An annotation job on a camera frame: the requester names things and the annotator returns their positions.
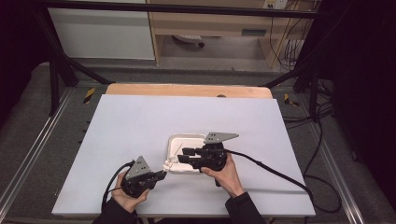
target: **person's left hand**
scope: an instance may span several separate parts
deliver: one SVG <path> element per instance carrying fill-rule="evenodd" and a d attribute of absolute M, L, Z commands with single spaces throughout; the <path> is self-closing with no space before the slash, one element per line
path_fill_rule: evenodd
<path fill-rule="evenodd" d="M 116 184 L 116 189 L 111 191 L 112 198 L 126 211 L 132 213 L 138 204 L 144 202 L 149 194 L 149 189 L 146 189 L 138 198 L 133 198 L 127 195 L 121 187 L 122 179 L 124 178 L 126 171 L 119 174 Z"/>

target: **white tray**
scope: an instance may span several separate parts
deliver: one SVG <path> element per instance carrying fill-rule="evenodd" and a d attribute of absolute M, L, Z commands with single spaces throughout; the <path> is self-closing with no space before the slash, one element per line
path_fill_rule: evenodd
<path fill-rule="evenodd" d="M 163 169 L 175 174 L 200 174 L 198 169 L 192 169 L 192 166 L 186 163 L 179 163 L 177 155 L 183 155 L 183 147 L 202 147 L 205 143 L 206 136 L 203 134 L 174 134 L 168 141 L 168 153 Z"/>

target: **black metal frame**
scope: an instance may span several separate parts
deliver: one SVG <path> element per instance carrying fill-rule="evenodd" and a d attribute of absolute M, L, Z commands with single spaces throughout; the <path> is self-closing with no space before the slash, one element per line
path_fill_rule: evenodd
<path fill-rule="evenodd" d="M 47 21 L 44 19 L 43 9 L 52 8 L 73 8 L 73 9 L 90 9 L 90 10 L 112 10 L 112 11 L 144 11 L 144 12 L 168 12 L 168 13 L 195 13 L 195 14 L 213 14 L 213 15 L 235 15 L 235 16 L 253 16 L 253 17 L 272 17 L 272 18 L 301 18 L 301 19 L 329 19 L 334 16 L 331 12 L 315 11 L 292 11 L 292 10 L 272 10 L 257 8 L 239 8 L 239 7 L 202 7 L 202 6 L 182 6 L 182 5 L 158 5 L 158 4 L 134 4 L 134 3 L 108 3 L 108 2 L 81 2 L 81 1 L 64 1 L 64 0 L 34 0 L 32 1 L 31 11 L 35 20 L 47 38 L 51 51 L 52 60 L 50 64 L 51 75 L 51 115 L 59 106 L 59 87 L 58 74 L 64 80 L 66 86 L 77 86 L 78 79 L 72 69 L 81 71 L 85 75 L 99 81 L 102 84 L 111 84 L 114 81 L 107 80 L 90 71 L 83 65 L 69 58 L 63 51 L 60 41 L 57 39 L 49 28 Z M 275 85 L 296 77 L 301 71 L 307 68 L 307 63 L 297 66 L 292 72 L 283 77 L 269 82 L 262 87 L 272 88 Z"/>

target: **gray floor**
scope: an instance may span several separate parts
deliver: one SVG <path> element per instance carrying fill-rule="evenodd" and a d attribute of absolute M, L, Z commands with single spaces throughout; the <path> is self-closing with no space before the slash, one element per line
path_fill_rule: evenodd
<path fill-rule="evenodd" d="M 118 82 L 256 86 L 280 76 L 279 68 L 268 70 L 264 66 L 264 58 L 257 51 L 258 43 L 254 39 L 209 37 L 204 41 L 205 47 L 198 49 L 194 45 L 177 43 L 171 37 L 166 38 L 163 63 L 158 66 L 152 62 L 135 61 L 117 61 L 119 64 L 116 65 L 104 65 L 103 61 L 96 61 L 99 62 L 97 64 L 93 61 L 88 63 L 93 66 L 92 70 Z M 87 121 L 91 119 L 100 95 L 106 91 L 106 86 L 97 85 L 83 75 L 79 76 L 83 81 L 78 88 L 72 90 L 65 111 L 7 211 L 8 220 L 16 217 L 53 221 L 64 219 L 50 213 L 56 201 L 55 194 L 62 188 L 78 152 L 79 141 L 84 137 L 83 130 L 89 128 Z M 285 92 L 290 94 L 291 100 L 299 99 L 290 88 L 292 82 L 293 80 L 289 80 L 281 87 L 274 88 L 273 95 L 279 102 L 283 116 L 302 117 L 304 110 L 301 106 L 286 105 L 283 102 Z M 96 87 L 95 94 L 90 103 L 84 105 L 82 101 L 91 86 Z M 7 123 L 0 130 L 0 192 L 6 191 L 48 119 L 49 112 L 49 71 L 48 67 L 40 66 L 34 71 L 32 81 L 20 102 L 13 108 Z M 289 129 L 288 132 L 297 161 L 303 170 L 317 145 L 316 138 L 309 124 Z M 351 159 L 348 143 L 337 119 L 323 119 L 323 132 L 365 223 L 396 223 L 394 211 L 365 165 Z M 308 173 L 332 181 L 320 155 L 316 157 Z M 312 180 L 307 180 L 306 184 L 313 190 L 316 204 L 329 209 L 336 206 L 336 198 L 328 187 Z M 291 221 L 280 219 L 278 222 Z M 343 209 L 335 214 L 317 210 L 317 215 L 310 218 L 309 222 L 349 223 L 349 219 Z"/>

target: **human hand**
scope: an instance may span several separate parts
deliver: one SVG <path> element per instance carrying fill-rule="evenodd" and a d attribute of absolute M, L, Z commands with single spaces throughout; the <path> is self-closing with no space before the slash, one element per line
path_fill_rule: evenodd
<path fill-rule="evenodd" d="M 233 162 L 233 157 L 230 153 L 227 153 L 227 161 L 221 171 L 216 172 L 207 167 L 202 167 L 201 171 L 208 176 L 214 177 L 232 198 L 245 192 L 239 180 L 238 173 L 236 172 L 235 162 Z"/>
<path fill-rule="evenodd" d="M 138 204 L 144 202 L 149 194 L 149 189 L 146 189 L 138 198 L 133 198 L 127 195 L 120 187 L 122 179 L 124 178 L 126 171 L 119 174 L 116 184 L 116 189 L 111 191 L 112 198 L 126 211 L 132 213 Z"/>

